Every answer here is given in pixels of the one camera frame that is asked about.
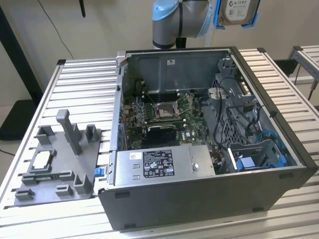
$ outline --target motherboard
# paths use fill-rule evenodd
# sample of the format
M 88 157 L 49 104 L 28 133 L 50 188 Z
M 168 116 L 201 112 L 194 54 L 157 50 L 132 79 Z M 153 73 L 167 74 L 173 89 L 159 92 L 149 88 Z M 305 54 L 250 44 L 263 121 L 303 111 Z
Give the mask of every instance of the motherboard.
M 173 101 L 158 101 L 146 94 L 125 105 L 128 150 L 183 144 L 212 147 L 197 93 L 177 92 Z

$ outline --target white wall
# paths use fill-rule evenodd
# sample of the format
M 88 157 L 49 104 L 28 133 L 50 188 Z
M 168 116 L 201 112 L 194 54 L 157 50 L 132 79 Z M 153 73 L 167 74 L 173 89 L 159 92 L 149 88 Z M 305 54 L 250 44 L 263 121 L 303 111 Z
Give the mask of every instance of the white wall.
M 114 57 L 119 50 L 152 48 L 153 0 L 41 0 L 75 58 Z M 47 84 L 58 59 L 70 59 L 37 0 L 0 0 L 36 77 Z M 293 45 L 319 44 L 319 0 L 261 0 L 254 28 L 217 30 L 214 46 L 264 47 L 285 58 Z M 203 46 L 190 39 L 188 47 Z
M 18 100 L 31 99 L 1 43 L 0 62 L 0 106 L 12 106 Z
M 255 27 L 227 27 L 215 46 L 263 47 L 274 59 L 287 58 L 292 46 L 319 45 L 319 0 L 261 0 Z

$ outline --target sticker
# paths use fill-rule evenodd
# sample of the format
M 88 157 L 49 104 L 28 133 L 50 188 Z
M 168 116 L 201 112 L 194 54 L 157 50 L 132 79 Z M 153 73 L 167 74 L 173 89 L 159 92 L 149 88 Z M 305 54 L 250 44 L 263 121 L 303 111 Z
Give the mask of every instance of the sticker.
M 142 152 L 130 153 L 130 159 L 142 159 Z
M 175 65 L 175 60 L 167 60 L 167 65 L 168 66 Z
M 250 0 L 228 0 L 226 16 L 231 21 L 244 20 L 247 17 Z
M 143 152 L 144 177 L 155 178 L 174 175 L 171 150 Z

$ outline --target blue tab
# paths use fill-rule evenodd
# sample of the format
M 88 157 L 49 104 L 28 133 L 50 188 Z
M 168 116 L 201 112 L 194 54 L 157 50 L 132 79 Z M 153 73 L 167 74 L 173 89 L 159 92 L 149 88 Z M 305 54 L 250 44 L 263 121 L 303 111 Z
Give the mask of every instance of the blue tab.
M 104 176 L 104 168 L 96 168 L 94 171 L 95 177 L 103 177 Z
M 257 8 L 256 8 L 256 12 L 255 12 L 255 15 L 254 15 L 253 20 L 252 20 L 251 23 L 249 23 L 249 24 L 241 25 L 243 28 L 249 28 L 249 27 L 255 26 L 256 21 L 257 21 L 257 19 L 258 19 L 258 8 L 259 8 L 259 4 L 260 4 L 260 0 L 259 0 L 259 2 L 258 2 L 258 5 L 257 5 Z
M 287 165 L 287 160 L 286 158 L 281 154 L 279 156 L 279 160 L 277 163 L 275 163 L 275 168 L 282 168 L 282 167 L 285 167 Z
M 217 1 L 216 1 L 216 7 L 215 7 L 215 13 L 214 13 L 213 24 L 214 24 L 214 27 L 215 27 L 216 29 L 225 30 L 225 27 L 224 27 L 224 26 L 219 26 L 219 25 L 217 25 L 218 14 L 219 14 L 219 7 L 220 7 L 220 1 L 221 1 L 221 0 L 217 0 Z

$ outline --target black stand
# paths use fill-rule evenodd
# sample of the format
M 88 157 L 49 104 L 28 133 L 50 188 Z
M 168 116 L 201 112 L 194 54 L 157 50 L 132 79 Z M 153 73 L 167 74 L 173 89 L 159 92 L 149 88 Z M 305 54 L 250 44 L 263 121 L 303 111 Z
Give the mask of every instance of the black stand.
M 17 101 L 0 128 L 0 140 L 19 140 L 23 138 L 43 93 L 1 7 L 0 40 L 32 98 Z
M 186 48 L 186 37 L 184 38 L 176 38 L 176 48 L 181 49 L 181 48 Z

